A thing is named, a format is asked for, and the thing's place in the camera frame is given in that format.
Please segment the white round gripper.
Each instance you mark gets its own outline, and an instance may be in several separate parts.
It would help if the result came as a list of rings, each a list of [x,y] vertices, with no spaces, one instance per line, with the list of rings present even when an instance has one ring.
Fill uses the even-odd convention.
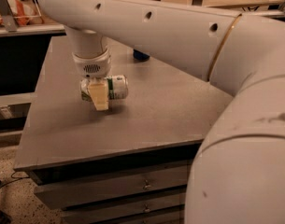
[[[73,55],[77,71],[81,77],[105,77],[111,69],[109,50],[94,58],[81,58]],[[91,80],[88,92],[97,111],[108,110],[108,85],[105,80]]]

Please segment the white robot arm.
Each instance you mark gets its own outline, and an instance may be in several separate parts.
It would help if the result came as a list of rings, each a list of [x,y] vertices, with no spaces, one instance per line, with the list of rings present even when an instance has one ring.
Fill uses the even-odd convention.
[[[232,100],[193,160],[185,224],[285,224],[285,21],[151,0],[38,0]]]

